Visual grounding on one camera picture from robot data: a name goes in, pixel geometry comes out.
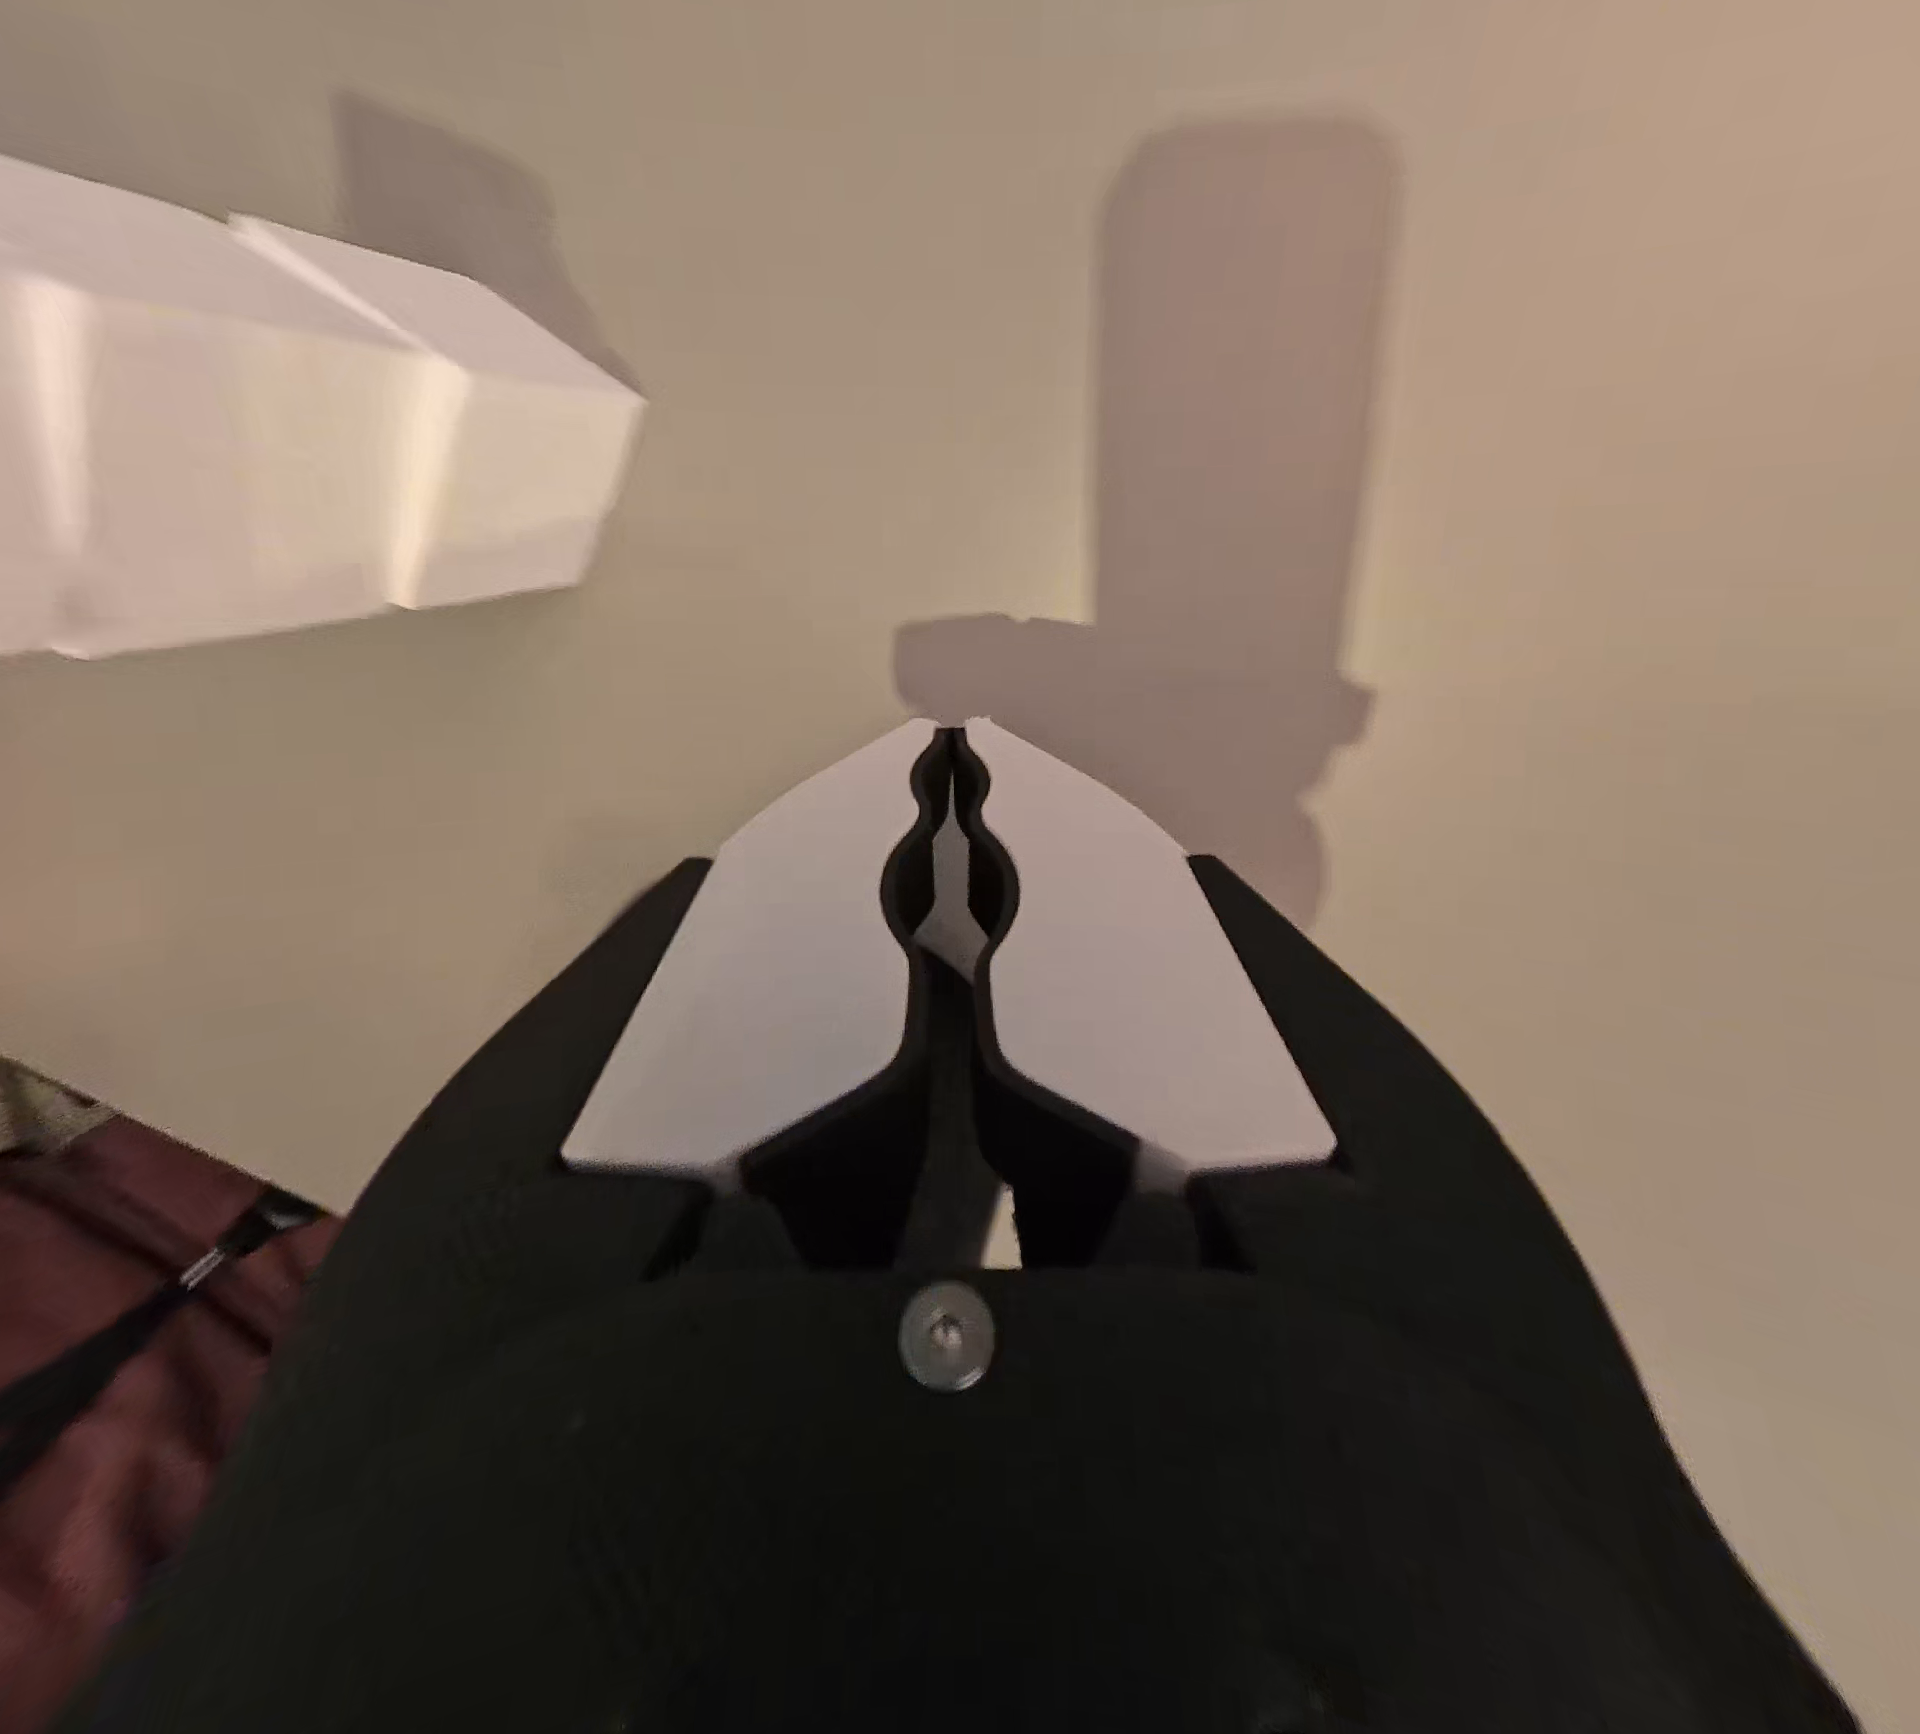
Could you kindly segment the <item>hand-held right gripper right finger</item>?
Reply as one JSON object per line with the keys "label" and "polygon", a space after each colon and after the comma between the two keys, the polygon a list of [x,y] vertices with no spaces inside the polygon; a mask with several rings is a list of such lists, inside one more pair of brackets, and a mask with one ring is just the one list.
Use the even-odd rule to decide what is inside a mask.
{"label": "hand-held right gripper right finger", "polygon": [[1110,787],[972,717],[954,730],[954,968],[989,1263],[1091,1264],[1139,1197],[1330,1171],[1334,1125],[1187,851]]}

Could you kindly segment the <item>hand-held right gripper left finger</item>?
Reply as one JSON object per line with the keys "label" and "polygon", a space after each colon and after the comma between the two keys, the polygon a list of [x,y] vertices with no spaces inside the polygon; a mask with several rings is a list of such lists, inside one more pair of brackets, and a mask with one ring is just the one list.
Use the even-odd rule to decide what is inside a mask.
{"label": "hand-held right gripper left finger", "polygon": [[930,1132],[948,738],[902,724],[769,803],[705,866],[561,1157],[764,1203],[818,1269],[901,1257]]}

